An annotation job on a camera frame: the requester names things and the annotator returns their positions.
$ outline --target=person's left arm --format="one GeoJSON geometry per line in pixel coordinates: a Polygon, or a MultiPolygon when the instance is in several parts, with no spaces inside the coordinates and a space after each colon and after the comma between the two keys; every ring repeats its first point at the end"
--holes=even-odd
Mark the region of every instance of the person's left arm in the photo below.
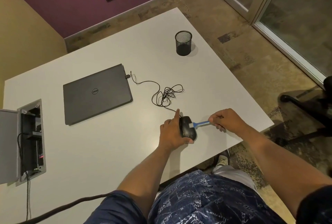
{"type": "Polygon", "coordinates": [[[183,144],[193,143],[190,138],[182,138],[179,129],[180,110],[172,120],[160,126],[159,146],[136,166],[121,182],[118,190],[127,192],[147,218],[156,197],[161,176],[171,152],[183,144]]]}
{"type": "Polygon", "coordinates": [[[181,137],[179,119],[178,109],[172,120],[166,120],[160,126],[156,150],[129,172],[117,190],[103,200],[85,224],[146,223],[171,152],[183,144],[193,143],[190,138],[181,137]]]}

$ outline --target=brush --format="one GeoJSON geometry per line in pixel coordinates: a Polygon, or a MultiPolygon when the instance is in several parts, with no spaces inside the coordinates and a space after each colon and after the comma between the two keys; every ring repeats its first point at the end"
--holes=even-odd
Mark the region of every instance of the brush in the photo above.
{"type": "Polygon", "coordinates": [[[204,121],[201,123],[189,123],[189,128],[196,128],[199,125],[205,125],[205,124],[209,124],[209,123],[210,123],[209,121],[204,121]]]}

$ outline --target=table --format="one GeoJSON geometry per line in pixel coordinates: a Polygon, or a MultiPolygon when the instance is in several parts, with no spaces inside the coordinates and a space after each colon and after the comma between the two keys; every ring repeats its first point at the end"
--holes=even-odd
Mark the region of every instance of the table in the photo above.
{"type": "MultiPolygon", "coordinates": [[[[5,82],[4,108],[16,110],[41,99],[46,173],[31,180],[33,217],[81,197],[110,192],[158,145],[159,126],[174,116],[151,103],[155,83],[129,79],[133,102],[73,126],[64,123],[63,84],[122,63],[137,81],[161,88],[182,84],[171,108],[194,122],[233,108],[262,131],[273,125],[178,8],[95,42],[5,82]],[[195,48],[185,57],[175,51],[175,34],[188,30],[195,48]]],[[[193,145],[174,151],[161,182],[239,143],[213,126],[197,129],[193,145]]],[[[0,219],[25,219],[26,184],[1,189],[0,219]]],[[[43,223],[83,223],[101,200],[81,203],[43,223]]]]}

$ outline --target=shirt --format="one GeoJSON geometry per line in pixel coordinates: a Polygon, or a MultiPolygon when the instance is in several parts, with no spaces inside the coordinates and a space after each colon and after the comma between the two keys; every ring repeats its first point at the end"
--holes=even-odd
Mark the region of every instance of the shirt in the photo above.
{"type": "MultiPolygon", "coordinates": [[[[332,186],[308,195],[300,204],[297,223],[332,223],[332,186]]],[[[215,174],[195,171],[167,186],[154,201],[146,220],[123,191],[106,197],[85,224],[185,224],[285,222],[253,189],[215,174]]]]}

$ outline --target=computer mouse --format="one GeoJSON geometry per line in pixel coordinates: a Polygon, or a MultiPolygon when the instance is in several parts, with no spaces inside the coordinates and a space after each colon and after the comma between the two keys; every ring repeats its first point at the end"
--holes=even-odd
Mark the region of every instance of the computer mouse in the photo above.
{"type": "Polygon", "coordinates": [[[179,128],[181,137],[189,137],[192,140],[196,140],[197,133],[195,128],[190,128],[189,123],[192,123],[189,116],[180,117],[179,128]]]}

